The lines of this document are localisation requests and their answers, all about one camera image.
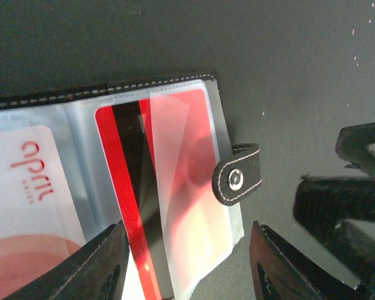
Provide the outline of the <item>white card with red circle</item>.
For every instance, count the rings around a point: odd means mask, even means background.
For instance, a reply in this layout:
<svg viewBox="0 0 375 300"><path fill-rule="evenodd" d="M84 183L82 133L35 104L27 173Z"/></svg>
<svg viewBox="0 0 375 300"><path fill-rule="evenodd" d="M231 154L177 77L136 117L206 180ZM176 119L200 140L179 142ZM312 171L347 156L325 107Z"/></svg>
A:
<svg viewBox="0 0 375 300"><path fill-rule="evenodd" d="M0 133L0 299L56 267L86 240L51 130Z"/></svg>

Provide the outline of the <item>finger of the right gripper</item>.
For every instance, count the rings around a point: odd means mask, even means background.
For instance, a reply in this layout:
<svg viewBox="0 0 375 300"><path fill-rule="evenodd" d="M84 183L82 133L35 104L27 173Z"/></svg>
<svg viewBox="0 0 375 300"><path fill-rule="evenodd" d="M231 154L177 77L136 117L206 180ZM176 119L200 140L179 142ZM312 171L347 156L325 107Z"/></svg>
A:
<svg viewBox="0 0 375 300"><path fill-rule="evenodd" d="M375 177L304 176L293 216L366 287L375 288Z"/></svg>
<svg viewBox="0 0 375 300"><path fill-rule="evenodd" d="M375 122L344 127L336 142L337 155L368 176L375 177Z"/></svg>

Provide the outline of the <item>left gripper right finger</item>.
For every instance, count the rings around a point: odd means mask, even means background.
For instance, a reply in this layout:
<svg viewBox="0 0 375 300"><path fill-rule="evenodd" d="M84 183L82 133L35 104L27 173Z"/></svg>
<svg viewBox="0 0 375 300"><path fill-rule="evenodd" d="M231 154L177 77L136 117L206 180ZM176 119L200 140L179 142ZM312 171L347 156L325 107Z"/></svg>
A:
<svg viewBox="0 0 375 300"><path fill-rule="evenodd" d="M258 221L249 245L256 299L359 299L359 293L331 276Z"/></svg>

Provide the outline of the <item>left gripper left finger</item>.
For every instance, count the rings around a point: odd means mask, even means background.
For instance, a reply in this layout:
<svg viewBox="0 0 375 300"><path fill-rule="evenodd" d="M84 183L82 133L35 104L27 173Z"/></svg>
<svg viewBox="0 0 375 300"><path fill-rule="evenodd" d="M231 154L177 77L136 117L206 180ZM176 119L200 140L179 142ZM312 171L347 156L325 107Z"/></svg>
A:
<svg viewBox="0 0 375 300"><path fill-rule="evenodd" d="M120 221L6 299L121 299L129 242Z"/></svg>

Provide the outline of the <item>red credit card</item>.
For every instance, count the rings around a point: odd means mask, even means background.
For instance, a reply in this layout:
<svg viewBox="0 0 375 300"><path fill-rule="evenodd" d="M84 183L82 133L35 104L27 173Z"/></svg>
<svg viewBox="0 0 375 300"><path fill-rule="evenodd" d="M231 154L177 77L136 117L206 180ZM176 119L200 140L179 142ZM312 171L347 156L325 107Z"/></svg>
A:
<svg viewBox="0 0 375 300"><path fill-rule="evenodd" d="M125 95L94 117L144 297L188 299L229 251L205 85Z"/></svg>

